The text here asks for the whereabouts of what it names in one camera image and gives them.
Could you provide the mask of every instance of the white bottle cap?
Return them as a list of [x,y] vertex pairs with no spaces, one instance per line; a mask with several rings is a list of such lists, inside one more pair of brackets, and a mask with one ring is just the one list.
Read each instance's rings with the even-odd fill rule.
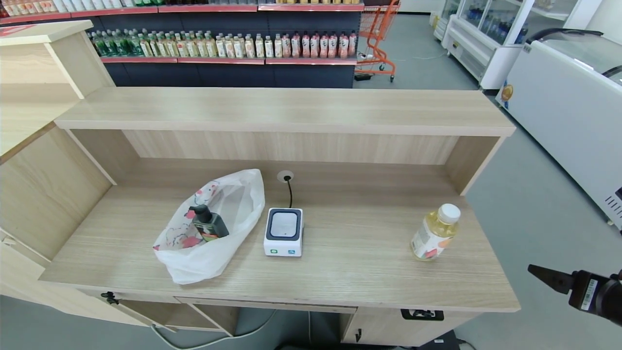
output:
[[454,224],[460,218],[460,209],[453,204],[443,204],[439,208],[439,219],[446,224]]

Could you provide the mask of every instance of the wooden countertop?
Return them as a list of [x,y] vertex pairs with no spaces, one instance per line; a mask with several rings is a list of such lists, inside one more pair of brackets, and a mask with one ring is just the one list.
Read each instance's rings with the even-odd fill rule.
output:
[[0,36],[0,46],[43,44],[54,42],[72,34],[93,27],[90,20],[26,24],[24,26],[4,27],[2,30],[14,32]]
[[[209,179],[263,167],[266,209],[224,273],[176,285],[152,245],[170,216]],[[267,257],[266,211],[287,205],[278,169],[299,174],[301,258]],[[462,210],[452,246],[433,262],[409,242],[426,213]],[[520,305],[471,207],[442,166],[141,159],[82,222],[40,278],[79,288],[334,306],[513,312]]]
[[78,101],[69,84],[3,84],[1,90],[0,163],[53,128]]
[[509,136],[515,129],[478,91],[311,88],[102,88],[56,123],[65,129],[447,136]]

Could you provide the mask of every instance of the white plastic bag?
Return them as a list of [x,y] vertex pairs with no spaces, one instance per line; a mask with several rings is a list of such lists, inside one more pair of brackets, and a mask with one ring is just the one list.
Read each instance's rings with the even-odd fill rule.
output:
[[[229,235],[204,241],[192,224],[190,206],[206,204],[219,214]],[[266,205],[264,182],[258,169],[248,169],[208,182],[177,209],[154,243],[154,251],[173,282],[187,285],[219,276]]]

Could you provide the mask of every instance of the black bottle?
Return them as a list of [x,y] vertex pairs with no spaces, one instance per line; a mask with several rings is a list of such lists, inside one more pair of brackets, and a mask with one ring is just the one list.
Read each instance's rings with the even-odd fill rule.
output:
[[201,237],[207,242],[229,235],[229,230],[220,215],[210,212],[205,204],[190,207],[196,214],[192,219],[192,224],[197,228]]

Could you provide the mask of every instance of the floor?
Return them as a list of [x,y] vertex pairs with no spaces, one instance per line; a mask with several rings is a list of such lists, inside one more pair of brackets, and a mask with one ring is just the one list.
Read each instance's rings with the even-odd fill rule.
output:
[[[476,89],[474,80],[432,37],[427,16],[400,15],[384,43],[397,63],[393,84],[377,75],[357,88]],[[502,145],[467,195],[522,310],[487,314],[456,329],[478,350],[618,349],[622,332],[613,323],[567,305],[567,296],[548,289],[527,272],[534,263],[572,272],[609,275],[622,268],[622,237],[587,201],[576,185],[520,128]],[[2,297],[2,350],[169,349],[150,329],[63,314],[51,308]],[[262,324],[269,310],[245,309],[237,333]],[[337,342],[335,315],[313,313],[313,343]],[[217,339],[219,334],[168,334],[181,346]],[[224,341],[218,349],[271,350],[287,341],[307,341],[307,314],[278,311],[261,332]]]

